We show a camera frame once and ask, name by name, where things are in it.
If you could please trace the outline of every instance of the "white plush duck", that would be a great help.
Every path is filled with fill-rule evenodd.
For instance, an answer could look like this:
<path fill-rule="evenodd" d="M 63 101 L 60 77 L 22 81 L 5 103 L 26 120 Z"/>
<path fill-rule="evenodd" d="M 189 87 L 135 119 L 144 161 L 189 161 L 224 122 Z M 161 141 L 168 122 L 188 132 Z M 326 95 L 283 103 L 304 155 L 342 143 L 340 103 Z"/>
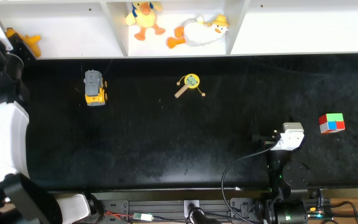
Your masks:
<path fill-rule="evenodd" d="M 204 18 L 199 16 L 190 19 L 181 27 L 175 29 L 175 37 L 169 37 L 167 45 L 174 48 L 178 44 L 188 44 L 191 47 L 210 44 L 225 35 L 229 24 L 224 15 L 218 15 L 212 23 L 205 23 Z"/>

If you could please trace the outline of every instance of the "duck's yellow hat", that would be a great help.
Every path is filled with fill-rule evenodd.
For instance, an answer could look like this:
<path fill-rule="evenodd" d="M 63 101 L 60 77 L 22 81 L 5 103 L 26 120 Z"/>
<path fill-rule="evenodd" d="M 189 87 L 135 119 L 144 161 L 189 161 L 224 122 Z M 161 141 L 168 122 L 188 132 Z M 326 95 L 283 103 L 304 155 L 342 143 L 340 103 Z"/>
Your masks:
<path fill-rule="evenodd" d="M 216 24 L 218 26 L 229 26 L 229 24 L 226 21 L 226 16 L 224 15 L 218 15 L 215 19 L 215 21 L 212 22 L 213 24 Z"/>

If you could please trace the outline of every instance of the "duck's orange beak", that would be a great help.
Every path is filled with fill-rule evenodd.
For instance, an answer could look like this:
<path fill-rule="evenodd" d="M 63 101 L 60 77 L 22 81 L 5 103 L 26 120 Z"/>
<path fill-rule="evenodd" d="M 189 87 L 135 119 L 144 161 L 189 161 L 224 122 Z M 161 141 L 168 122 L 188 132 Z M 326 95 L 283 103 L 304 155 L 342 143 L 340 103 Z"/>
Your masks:
<path fill-rule="evenodd" d="M 141 4 L 140 11 L 145 15 L 149 15 L 151 11 L 150 4 L 148 2 Z"/>

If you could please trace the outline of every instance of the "yellow and gray toy truck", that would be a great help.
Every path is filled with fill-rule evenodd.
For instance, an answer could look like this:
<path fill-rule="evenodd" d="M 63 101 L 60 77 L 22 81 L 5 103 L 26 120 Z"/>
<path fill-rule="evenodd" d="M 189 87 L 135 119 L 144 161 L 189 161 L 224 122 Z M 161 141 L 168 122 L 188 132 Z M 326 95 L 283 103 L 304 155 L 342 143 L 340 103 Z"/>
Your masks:
<path fill-rule="evenodd" d="M 88 106 L 101 106 L 107 102 L 107 81 L 103 80 L 102 73 L 90 70 L 85 72 L 85 100 Z"/>

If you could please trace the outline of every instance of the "black tabletop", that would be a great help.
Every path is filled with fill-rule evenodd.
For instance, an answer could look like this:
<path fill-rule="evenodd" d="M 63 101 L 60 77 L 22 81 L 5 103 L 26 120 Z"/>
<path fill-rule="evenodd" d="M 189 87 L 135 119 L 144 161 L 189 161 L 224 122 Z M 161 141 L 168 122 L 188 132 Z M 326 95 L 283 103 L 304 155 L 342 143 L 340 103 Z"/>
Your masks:
<path fill-rule="evenodd" d="M 108 103 L 87 106 L 84 73 L 108 82 Z M 199 88 L 174 94 L 195 73 Z M 358 187 L 358 54 L 40 60 L 25 68 L 30 178 L 48 189 L 215 188 L 234 159 L 289 116 L 305 130 L 293 159 L 310 187 Z M 343 113 L 346 130 L 321 134 L 318 118 Z M 234 165 L 227 186 L 268 186 L 265 156 Z"/>

